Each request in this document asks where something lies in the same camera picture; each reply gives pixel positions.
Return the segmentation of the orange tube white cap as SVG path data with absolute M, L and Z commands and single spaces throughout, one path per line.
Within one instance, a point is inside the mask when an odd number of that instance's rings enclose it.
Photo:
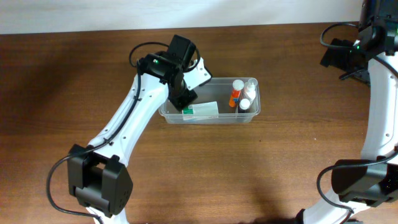
M 244 88 L 244 82 L 242 80 L 234 80 L 232 83 L 232 87 L 233 90 L 229 99 L 229 106 L 234 108 L 237 105 L 241 91 Z

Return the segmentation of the white spray bottle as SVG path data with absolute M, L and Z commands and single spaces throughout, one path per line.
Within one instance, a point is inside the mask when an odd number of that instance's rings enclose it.
M 250 105 L 253 103 L 253 101 L 256 99 L 256 93 L 257 93 L 257 85 L 258 81 L 255 78 L 250 78 L 247 82 L 244 83 L 244 88 L 241 92 L 240 99 L 247 99 L 250 102 Z

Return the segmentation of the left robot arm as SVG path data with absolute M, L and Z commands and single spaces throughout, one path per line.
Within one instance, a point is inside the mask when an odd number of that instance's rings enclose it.
M 194 89 L 212 78 L 195 44 L 180 35 L 167 50 L 130 64 L 137 73 L 121 106 L 87 146 L 73 145 L 64 160 L 69 193 L 95 223 L 127 222 L 133 188 L 127 166 L 137 140 L 163 103 L 183 110 L 197 98 Z

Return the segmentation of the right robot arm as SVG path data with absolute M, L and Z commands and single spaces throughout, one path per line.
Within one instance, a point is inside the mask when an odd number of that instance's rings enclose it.
M 360 159 L 340 159 L 317 177 L 321 199 L 294 223 L 350 223 L 355 214 L 397 201 L 397 1 L 363 1 L 354 42 L 333 39 L 321 65 L 370 87 L 368 130 Z

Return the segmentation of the black bottle white cap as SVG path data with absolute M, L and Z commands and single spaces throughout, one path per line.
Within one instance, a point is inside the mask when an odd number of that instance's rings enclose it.
M 242 99 L 239 102 L 239 106 L 237 108 L 237 113 L 239 113 L 239 114 L 247 113 L 249 108 L 250 108 L 250 105 L 251 105 L 251 103 L 250 103 L 250 101 L 248 99 L 246 99 L 246 98 Z

